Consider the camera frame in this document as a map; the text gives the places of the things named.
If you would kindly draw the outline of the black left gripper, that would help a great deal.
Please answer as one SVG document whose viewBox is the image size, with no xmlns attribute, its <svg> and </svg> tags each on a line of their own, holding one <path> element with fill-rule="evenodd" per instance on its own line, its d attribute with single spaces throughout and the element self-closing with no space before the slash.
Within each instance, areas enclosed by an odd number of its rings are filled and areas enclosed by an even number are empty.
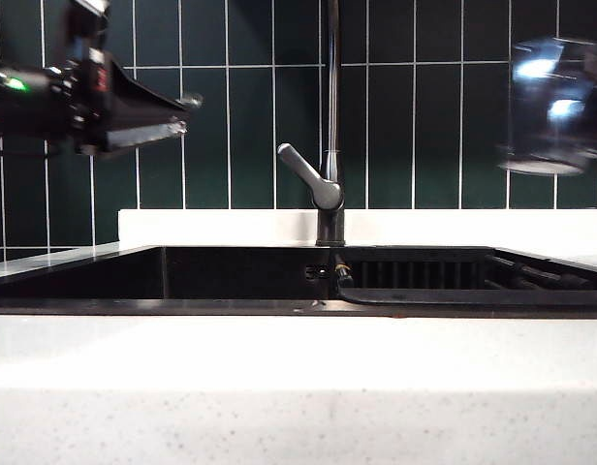
<svg viewBox="0 0 597 465">
<path fill-rule="evenodd" d="M 170 99 L 130 78 L 112 55 L 87 47 L 73 64 L 69 135 L 78 155 L 110 158 L 187 134 L 199 93 Z"/>
</svg>

